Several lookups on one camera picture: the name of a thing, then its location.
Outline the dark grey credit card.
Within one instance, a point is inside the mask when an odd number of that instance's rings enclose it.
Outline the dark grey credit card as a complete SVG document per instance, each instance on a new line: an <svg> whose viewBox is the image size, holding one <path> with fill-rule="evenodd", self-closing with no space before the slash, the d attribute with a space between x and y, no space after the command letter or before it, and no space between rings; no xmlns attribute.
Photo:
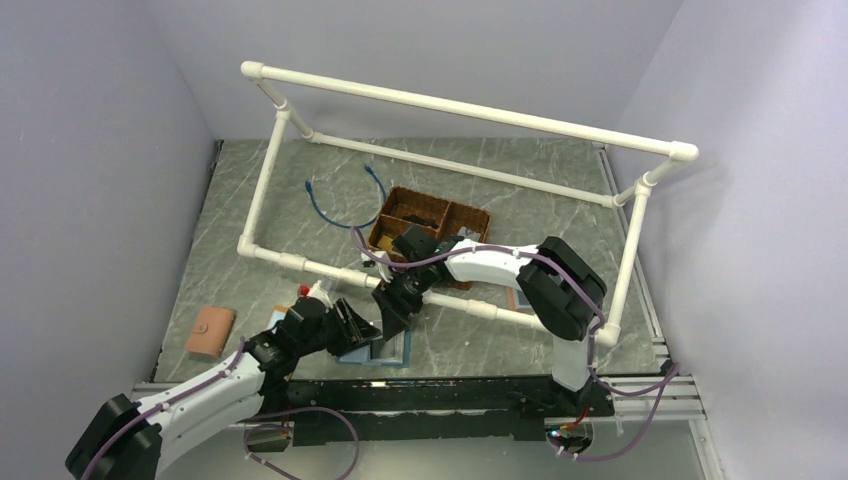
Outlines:
<svg viewBox="0 0 848 480"><path fill-rule="evenodd" d="M390 340L379 338L370 345L370 360L379 364L402 364L405 355L405 336L398 334Z"/></svg>

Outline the blue card holder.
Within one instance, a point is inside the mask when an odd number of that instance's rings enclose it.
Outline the blue card holder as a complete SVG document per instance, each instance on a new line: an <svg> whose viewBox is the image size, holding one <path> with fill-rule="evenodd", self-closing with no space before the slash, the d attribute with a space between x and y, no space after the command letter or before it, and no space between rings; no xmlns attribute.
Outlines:
<svg viewBox="0 0 848 480"><path fill-rule="evenodd" d="M374 340L368 346L346 353L336 358L337 364L362 365L390 368L407 368L410 364L411 332L403 331L390 341L382 338Z"/></svg>

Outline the brown wicker divided basket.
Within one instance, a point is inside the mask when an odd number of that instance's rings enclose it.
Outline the brown wicker divided basket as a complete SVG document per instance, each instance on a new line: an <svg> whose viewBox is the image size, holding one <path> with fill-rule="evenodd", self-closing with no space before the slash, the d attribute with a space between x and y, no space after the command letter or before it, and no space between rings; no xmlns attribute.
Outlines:
<svg viewBox="0 0 848 480"><path fill-rule="evenodd" d="M371 250L388 252L393 261L405 262L406 258L392 242L414 224L401 219L409 214L433 219L438 223L438 230L418 226L439 241L457 236L459 228L465 226L480 232L480 242L484 242L491 224L491 214L486 210L396 186L389 190L388 197L367 236L368 247Z"/></svg>

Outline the grey cards in basket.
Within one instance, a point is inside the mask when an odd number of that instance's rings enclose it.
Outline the grey cards in basket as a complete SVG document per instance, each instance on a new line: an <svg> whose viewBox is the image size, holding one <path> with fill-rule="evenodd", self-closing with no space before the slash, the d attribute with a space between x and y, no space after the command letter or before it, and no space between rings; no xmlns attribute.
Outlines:
<svg viewBox="0 0 848 480"><path fill-rule="evenodd" d="M475 242L480 242L482 237L480 232L474 231L465 226L459 228L459 230L457 231L457 236L461 237L464 240L471 240Z"/></svg>

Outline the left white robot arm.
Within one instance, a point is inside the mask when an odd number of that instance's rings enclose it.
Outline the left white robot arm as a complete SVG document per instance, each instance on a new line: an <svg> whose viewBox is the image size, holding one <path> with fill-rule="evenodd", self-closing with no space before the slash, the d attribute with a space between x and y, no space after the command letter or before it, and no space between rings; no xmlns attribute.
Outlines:
<svg viewBox="0 0 848 480"><path fill-rule="evenodd" d="M301 297L206 372L138 401L119 394L104 402L65 467L76 479L154 479L235 422L279 417L288 402L287 378L301 358L344 355L381 335L344 299Z"/></svg>

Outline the black credit card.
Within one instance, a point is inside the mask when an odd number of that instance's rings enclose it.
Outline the black credit card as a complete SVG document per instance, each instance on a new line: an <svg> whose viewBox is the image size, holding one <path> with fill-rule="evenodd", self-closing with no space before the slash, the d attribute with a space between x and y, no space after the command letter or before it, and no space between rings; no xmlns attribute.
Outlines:
<svg viewBox="0 0 848 480"><path fill-rule="evenodd" d="M439 224L433 219L425 218L416 214L404 215L401 219L433 230L439 229Z"/></svg>

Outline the white PVC pipe frame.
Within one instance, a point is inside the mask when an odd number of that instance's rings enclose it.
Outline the white PVC pipe frame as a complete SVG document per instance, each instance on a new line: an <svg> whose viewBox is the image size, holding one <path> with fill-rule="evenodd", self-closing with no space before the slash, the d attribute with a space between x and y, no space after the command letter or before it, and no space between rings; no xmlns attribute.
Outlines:
<svg viewBox="0 0 848 480"><path fill-rule="evenodd" d="M625 236L622 259L612 294L609 314L604 325L594 335L595 340L604 347L615 346L621 335L623 308L626 303L630 279L636 266L637 248L647 209L647 202L652 190L672 171L695 161L699 156L698 147L691 143L651 139L498 108L286 70L267 66L256 61L243 62L241 73L271 100L276 109L276 114L269 146L262 163L245 225L237 242L237 252L239 255L246 258L264 260L294 271L320 274L357 287L374 287L379 281L378 278L370 277L364 273L356 273L351 269L314 262L301 255L276 252L261 247L256 243L255 232L259 216L276 158L283 141L285 127L288 124L292 124L304 139L314 144L341 147L449 172L462 173L473 177L589 202L610 209L621 208L627 202L631 202L633 204L632 216ZM292 104L274 87L273 84L276 81L460 115L539 132L553 133L588 140L600 145L612 145L652 153L663 156L664 160L656 168L643 173L631 187L621 193L616 195L595 194L427 155L419 155L404 150L378 147L360 141L324 135L305 123Z"/></svg>

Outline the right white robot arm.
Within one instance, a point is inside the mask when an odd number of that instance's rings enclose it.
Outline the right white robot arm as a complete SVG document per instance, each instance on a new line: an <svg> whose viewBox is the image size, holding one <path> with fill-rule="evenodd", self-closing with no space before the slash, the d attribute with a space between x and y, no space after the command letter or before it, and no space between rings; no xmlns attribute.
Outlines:
<svg viewBox="0 0 848 480"><path fill-rule="evenodd" d="M393 274L372 292L386 335L409 324L436 284L486 283L518 290L554 337L553 406L564 415L574 415L588 404L594 355L591 329L603 321L607 286L564 240L549 236L538 245L521 247L459 236L438 240L412 225L392 245L404 259L385 261Z"/></svg>

